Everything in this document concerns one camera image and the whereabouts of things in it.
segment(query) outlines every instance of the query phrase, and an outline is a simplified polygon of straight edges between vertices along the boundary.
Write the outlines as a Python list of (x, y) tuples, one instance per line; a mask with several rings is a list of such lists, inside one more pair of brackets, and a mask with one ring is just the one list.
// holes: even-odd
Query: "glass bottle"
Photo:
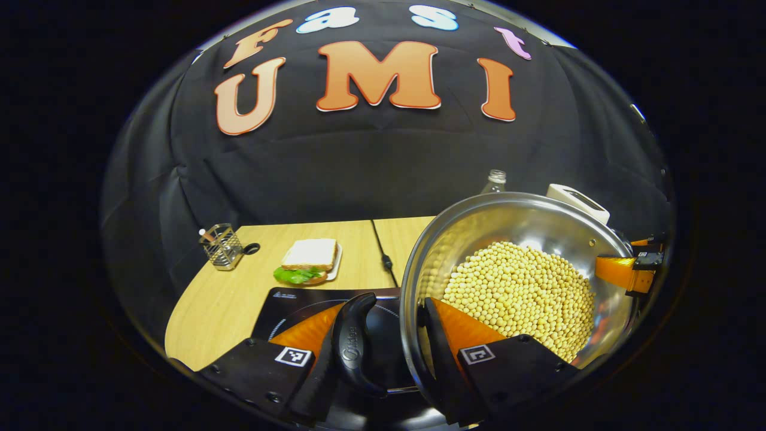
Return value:
[(480, 194), (506, 191), (506, 173), (502, 170), (490, 170), (487, 179), (489, 182), (484, 186)]

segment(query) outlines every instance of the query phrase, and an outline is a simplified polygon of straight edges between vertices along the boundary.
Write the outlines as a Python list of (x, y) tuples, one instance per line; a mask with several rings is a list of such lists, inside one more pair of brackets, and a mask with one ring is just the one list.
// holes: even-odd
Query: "metal wire basket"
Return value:
[(231, 271), (242, 258), (242, 244), (230, 223), (211, 227), (200, 237), (199, 243), (208, 254), (210, 263), (219, 271)]

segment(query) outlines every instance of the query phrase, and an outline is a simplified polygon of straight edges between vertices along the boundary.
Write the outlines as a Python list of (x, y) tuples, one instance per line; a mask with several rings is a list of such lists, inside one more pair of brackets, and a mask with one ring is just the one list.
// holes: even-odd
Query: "stainless steel pot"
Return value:
[(626, 245), (606, 225), (569, 204), (528, 193), (490, 193), (445, 209), (415, 243), (401, 286), (401, 338), (415, 383), (436, 404), (430, 388), (434, 367), (417, 311), (426, 297), (441, 298), (453, 267), (467, 255), (496, 241), (541, 249), (567, 259), (596, 292), (594, 332), (571, 362), (584, 368), (609, 354), (627, 338), (633, 323), (633, 299), (625, 290), (594, 277), (599, 255), (630, 257)]

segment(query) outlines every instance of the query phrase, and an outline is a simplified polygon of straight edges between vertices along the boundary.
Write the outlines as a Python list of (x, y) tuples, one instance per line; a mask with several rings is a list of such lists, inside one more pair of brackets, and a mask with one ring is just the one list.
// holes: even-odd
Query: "black fabric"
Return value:
[[(575, 49), (549, 47), (490, 15), (453, 2), (430, 2), (457, 15), (457, 31), (423, 28), (408, 2), (310, 2), (273, 15), (171, 69), (129, 119), (106, 178), (102, 230), (115, 289), (158, 343), (180, 294), (205, 261), (197, 230), (235, 226), (434, 215), (476, 194), (490, 169), (508, 173), (507, 190), (545, 194), (574, 187), (611, 213), (609, 225), (636, 239), (663, 230), (669, 204), (660, 151), (631, 99)], [(312, 13), (353, 6), (360, 21), (298, 34)], [(225, 71), (236, 43), (282, 19), (264, 49)], [(493, 26), (525, 42), (514, 54)], [(324, 113), (324, 44), (361, 41), (378, 60), (399, 41), (436, 46), (436, 110), (406, 110), (363, 97), (351, 110)], [(250, 72), (285, 57), (269, 120), (240, 136), (223, 134), (213, 90), (245, 74), (238, 108), (249, 112)], [(516, 120), (484, 116), (486, 79), (477, 58), (513, 70)], [(352, 83), (352, 92), (360, 95)]]

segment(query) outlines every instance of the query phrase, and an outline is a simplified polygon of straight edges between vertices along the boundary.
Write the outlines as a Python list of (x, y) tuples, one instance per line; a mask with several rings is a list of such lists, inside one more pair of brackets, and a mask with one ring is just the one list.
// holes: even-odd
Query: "wooden table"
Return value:
[[(384, 252), (394, 262), (401, 285), (404, 267), (417, 238), (433, 217), (375, 220)], [(242, 226), (242, 244), (258, 242), (260, 251), (245, 255), (233, 271), (218, 271), (210, 262), (200, 269), (178, 300), (165, 330), (165, 352), (193, 371), (211, 364), (249, 337), (271, 288), (294, 287), (272, 276), (290, 246), (299, 239), (334, 238), (343, 248), (335, 280), (308, 289), (393, 288), (381, 263), (381, 251), (370, 220)]]
[(407, 260), (410, 258), (415, 242), (433, 219), (434, 217), (429, 215), (406, 219), (375, 220), (375, 229), (378, 231), (381, 247), (394, 264), (391, 269), (394, 270), (397, 285), (401, 286), (404, 268), (407, 267)]

